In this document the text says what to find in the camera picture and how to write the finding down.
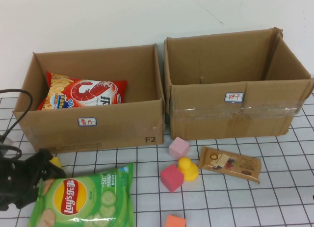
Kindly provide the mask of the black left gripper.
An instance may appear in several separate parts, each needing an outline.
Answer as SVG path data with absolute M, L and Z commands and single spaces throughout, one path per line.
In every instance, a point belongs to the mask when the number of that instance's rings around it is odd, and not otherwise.
M 40 149 L 37 154 L 21 161 L 12 163 L 13 171 L 10 174 L 10 191 L 13 193 L 11 201 L 18 209 L 36 201 L 40 178 L 42 180 L 65 178 L 66 173 L 60 167 L 51 163 L 53 159 L 50 151 Z

